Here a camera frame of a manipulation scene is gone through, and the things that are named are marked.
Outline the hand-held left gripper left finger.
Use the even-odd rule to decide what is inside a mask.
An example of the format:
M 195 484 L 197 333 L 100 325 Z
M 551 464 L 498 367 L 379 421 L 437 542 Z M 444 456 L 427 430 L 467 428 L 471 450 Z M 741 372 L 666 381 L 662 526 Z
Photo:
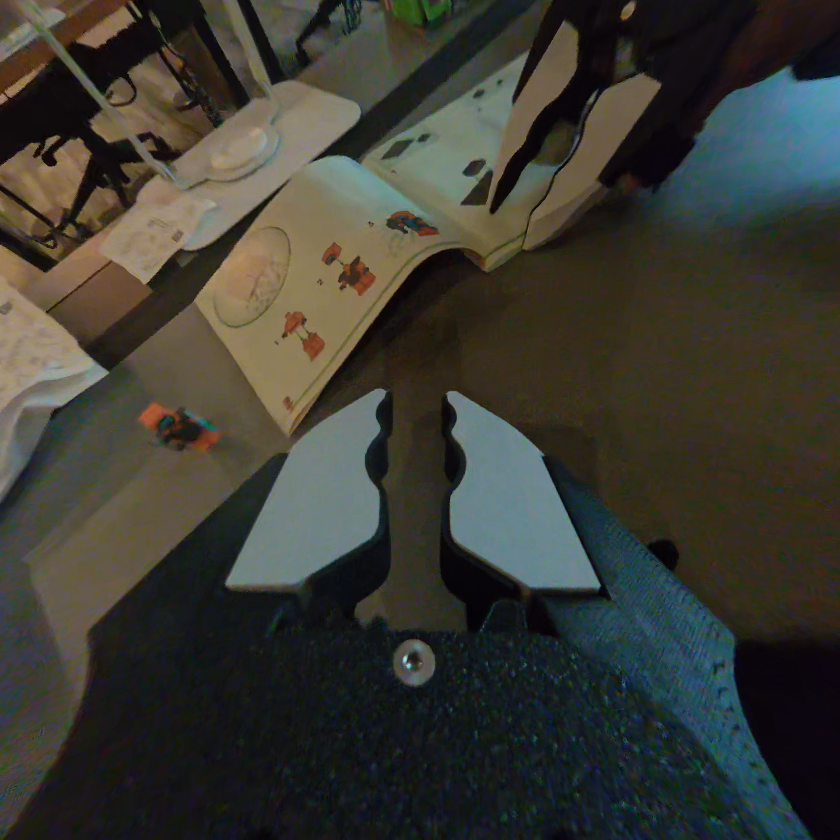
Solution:
M 376 388 L 291 447 L 226 579 L 233 592 L 313 591 L 387 547 L 382 485 L 392 394 Z

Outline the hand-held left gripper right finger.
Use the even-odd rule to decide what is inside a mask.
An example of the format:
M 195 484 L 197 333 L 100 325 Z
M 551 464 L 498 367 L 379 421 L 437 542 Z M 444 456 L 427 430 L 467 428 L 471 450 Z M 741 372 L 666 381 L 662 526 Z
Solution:
M 447 392 L 456 468 L 448 534 L 479 571 L 528 594 L 596 594 L 601 582 L 545 462 L 525 434 Z

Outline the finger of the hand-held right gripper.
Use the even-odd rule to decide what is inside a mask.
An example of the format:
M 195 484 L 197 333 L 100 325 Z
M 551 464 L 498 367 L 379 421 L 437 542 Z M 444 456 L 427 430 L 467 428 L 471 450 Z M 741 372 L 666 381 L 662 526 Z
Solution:
M 532 251 L 561 235 L 603 199 L 604 169 L 657 96 L 661 84 L 645 74 L 608 88 L 585 117 L 569 158 L 528 221 L 522 247 Z
M 582 112 L 592 96 L 586 79 L 592 32 L 568 19 L 544 19 L 511 100 L 493 166 L 489 213 L 497 213 L 529 165 L 560 171 L 576 152 Z

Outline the building instruction booklet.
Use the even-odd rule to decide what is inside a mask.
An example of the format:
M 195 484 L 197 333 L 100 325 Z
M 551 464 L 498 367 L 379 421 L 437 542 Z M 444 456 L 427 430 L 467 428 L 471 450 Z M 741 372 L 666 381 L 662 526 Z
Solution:
M 290 435 L 406 278 L 458 250 L 489 272 L 523 251 L 552 166 L 489 192 L 521 55 L 361 163 L 323 157 L 257 216 L 196 304 Z

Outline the person's right forearm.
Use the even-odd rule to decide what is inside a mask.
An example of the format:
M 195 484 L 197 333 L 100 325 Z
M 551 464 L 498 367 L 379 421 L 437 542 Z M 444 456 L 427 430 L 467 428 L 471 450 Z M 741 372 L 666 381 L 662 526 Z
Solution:
M 838 34 L 838 1 L 757 2 L 754 15 L 732 41 L 717 72 L 685 116 L 681 132 L 696 137 L 731 93 L 794 64 Z

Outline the grey desk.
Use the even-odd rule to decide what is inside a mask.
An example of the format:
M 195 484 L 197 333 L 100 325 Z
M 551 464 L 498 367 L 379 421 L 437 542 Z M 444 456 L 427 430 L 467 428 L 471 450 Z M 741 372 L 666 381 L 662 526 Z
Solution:
M 55 758 L 87 632 L 285 440 L 192 306 L 49 425 L 2 507 L 2 828 Z M 735 93 L 654 196 L 604 204 L 485 275 L 459 254 L 405 284 L 308 428 L 375 387 L 394 398 L 392 570 L 360 608 L 455 629 L 438 576 L 448 390 L 517 425 L 740 639 L 773 747 L 817 837 L 838 838 L 838 81 Z M 205 418 L 212 449 L 162 446 L 152 403 Z

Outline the orange toy brick model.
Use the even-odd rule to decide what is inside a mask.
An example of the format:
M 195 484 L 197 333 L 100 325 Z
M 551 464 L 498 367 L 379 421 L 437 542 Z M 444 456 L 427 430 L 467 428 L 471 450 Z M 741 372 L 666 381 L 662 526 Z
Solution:
M 157 402 L 153 402 L 142 411 L 138 422 L 152 433 L 162 446 L 180 452 L 207 452 L 222 438 L 215 426 L 205 418 L 183 407 L 170 409 Z

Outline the white printed paper bag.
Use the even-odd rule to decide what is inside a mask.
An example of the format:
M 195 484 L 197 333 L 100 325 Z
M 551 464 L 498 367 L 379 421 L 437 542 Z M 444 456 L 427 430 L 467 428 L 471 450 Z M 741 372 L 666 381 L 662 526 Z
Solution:
M 104 231 L 100 254 L 148 285 L 216 209 L 212 201 L 189 196 L 165 205 L 137 203 Z
M 1 280 L 1 498 L 31 459 L 53 413 L 107 372 L 56 320 Z

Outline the black office chair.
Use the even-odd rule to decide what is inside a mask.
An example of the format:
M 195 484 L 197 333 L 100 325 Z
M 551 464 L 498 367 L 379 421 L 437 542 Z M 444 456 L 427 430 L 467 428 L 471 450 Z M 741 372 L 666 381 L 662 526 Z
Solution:
M 139 23 L 132 24 L 99 47 L 74 43 L 68 51 L 100 91 L 105 92 L 115 81 L 123 80 L 136 95 L 131 69 L 158 49 L 155 38 L 146 38 L 140 31 Z M 128 140 L 108 142 L 92 128 L 92 121 L 101 110 L 59 58 L 52 59 L 21 92 L 2 105 L 3 165 L 29 146 L 35 147 L 34 157 L 47 166 L 56 165 L 57 151 L 72 140 L 80 141 L 89 153 L 74 202 L 63 213 L 58 226 L 42 239 L 44 244 L 65 235 L 68 227 L 75 228 L 79 235 L 90 233 L 78 218 L 99 187 L 112 189 L 121 206 L 129 206 L 124 187 L 130 180 L 123 165 L 139 163 L 141 157 Z

